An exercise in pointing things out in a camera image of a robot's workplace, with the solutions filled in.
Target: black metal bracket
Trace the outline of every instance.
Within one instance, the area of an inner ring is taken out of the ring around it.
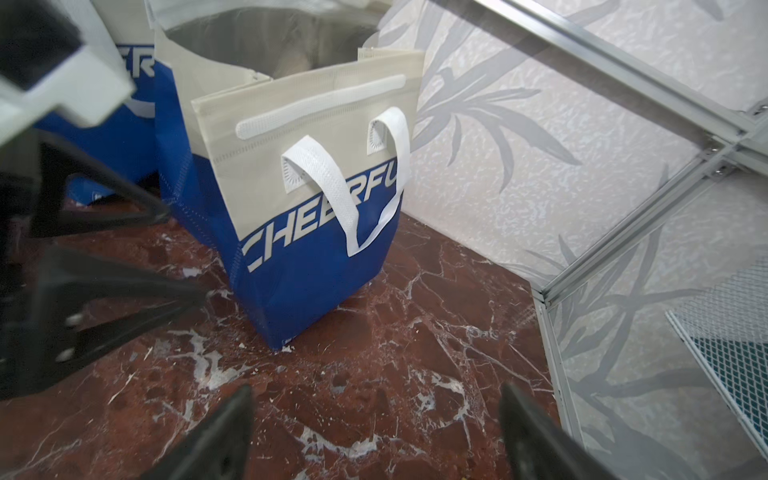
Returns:
[[[0,399],[47,389],[205,300],[195,283],[57,246],[46,250],[39,272],[33,293],[15,296],[0,313]],[[170,302],[79,329],[84,305],[105,297]]]
[[[6,260],[8,234],[13,218],[26,217],[34,209],[39,155],[38,137],[32,130],[0,145],[0,309],[21,288],[21,267]]]
[[[617,480],[510,383],[499,403],[507,459],[516,480]]]
[[[250,386],[241,386],[141,480],[238,480],[253,422]]]
[[[42,182],[30,224],[30,236],[56,237],[118,227],[139,227],[163,223],[170,218],[168,205],[124,180],[64,138],[43,131],[39,131],[38,135]],[[73,176],[86,177],[109,187],[145,211],[110,214],[62,210],[67,183]]]

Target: tote bag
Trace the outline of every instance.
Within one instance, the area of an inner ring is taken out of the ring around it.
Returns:
[[[361,49],[356,62],[189,98],[179,80],[194,73],[172,50],[207,227],[251,322],[280,348],[382,268],[424,54]]]
[[[195,157],[206,156],[205,145],[190,100],[270,78],[194,54],[168,40],[159,25],[154,41],[154,135],[161,196],[197,241],[215,247],[194,165]]]

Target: screw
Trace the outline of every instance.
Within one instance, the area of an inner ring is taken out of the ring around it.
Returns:
[[[78,326],[82,321],[83,321],[83,314],[78,312],[68,316],[67,319],[64,321],[64,324],[66,326]]]
[[[57,362],[66,362],[67,360],[70,360],[74,356],[74,348],[69,348],[66,350],[62,350],[57,356],[56,361]]]

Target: bag handle loop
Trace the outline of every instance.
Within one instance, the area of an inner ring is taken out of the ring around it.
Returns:
[[[325,194],[346,235],[346,254],[348,257],[366,249],[384,230],[389,221],[394,218],[400,204],[402,190],[411,177],[411,141],[406,116],[399,108],[390,107],[373,121],[384,124],[395,141],[397,175],[395,177],[395,196],[384,206],[384,210],[379,216],[379,223],[362,245],[357,242],[357,224],[359,221],[357,207],[352,194],[349,192],[344,175],[326,149],[314,138],[306,135],[283,154],[284,160],[290,161],[304,170]]]

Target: white plastic part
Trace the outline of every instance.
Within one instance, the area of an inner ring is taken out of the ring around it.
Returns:
[[[79,127],[107,119],[134,91],[124,69],[83,45],[34,87],[23,91],[0,77],[0,144],[56,110]]]
[[[357,224],[359,221],[357,207],[355,207],[354,199],[349,193],[349,188],[339,166],[336,165],[326,149],[314,138],[307,135],[283,154],[283,158],[301,168],[323,191],[346,235],[346,254],[348,257],[366,249],[389,221],[394,218],[400,204],[402,190],[411,176],[411,141],[406,116],[399,108],[390,107],[374,120],[384,124],[395,141],[397,175],[395,178],[395,195],[384,206],[384,210],[379,216],[379,222],[362,245],[359,245],[357,241]]]
[[[265,114],[238,122],[235,127],[235,135],[241,140],[248,140],[307,115],[366,100],[376,95],[399,90],[405,86],[406,76],[398,74],[354,87],[340,88],[314,97],[304,98]]]
[[[80,31],[81,40],[92,47],[104,61],[114,62],[114,65],[121,71],[125,71],[125,60],[123,55],[115,45],[114,39],[110,36],[104,20],[96,11],[96,8],[87,0],[48,0],[64,16],[77,25]],[[122,15],[121,24],[137,24],[138,29],[146,30],[143,25],[144,17],[139,15]],[[126,98],[124,102],[132,114],[140,118],[154,118],[154,102]]]

